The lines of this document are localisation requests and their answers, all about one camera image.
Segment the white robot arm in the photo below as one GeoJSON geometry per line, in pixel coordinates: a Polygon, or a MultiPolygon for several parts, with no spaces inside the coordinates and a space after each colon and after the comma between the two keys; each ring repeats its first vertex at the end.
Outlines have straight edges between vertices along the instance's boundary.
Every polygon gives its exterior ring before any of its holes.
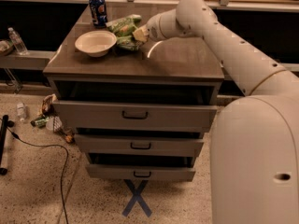
{"type": "Polygon", "coordinates": [[[213,224],[299,224],[299,79],[223,26],[204,0],[151,17],[154,41],[200,37],[242,90],[213,123],[213,224]]]}

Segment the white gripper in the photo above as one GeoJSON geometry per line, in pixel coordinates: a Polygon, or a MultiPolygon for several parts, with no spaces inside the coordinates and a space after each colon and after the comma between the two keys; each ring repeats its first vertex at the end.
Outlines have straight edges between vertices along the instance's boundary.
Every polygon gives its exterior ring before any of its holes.
{"type": "Polygon", "coordinates": [[[151,17],[146,25],[143,25],[133,31],[134,39],[140,42],[147,42],[148,38],[153,41],[160,41],[163,39],[160,31],[160,21],[161,15],[157,14],[151,17]]]}

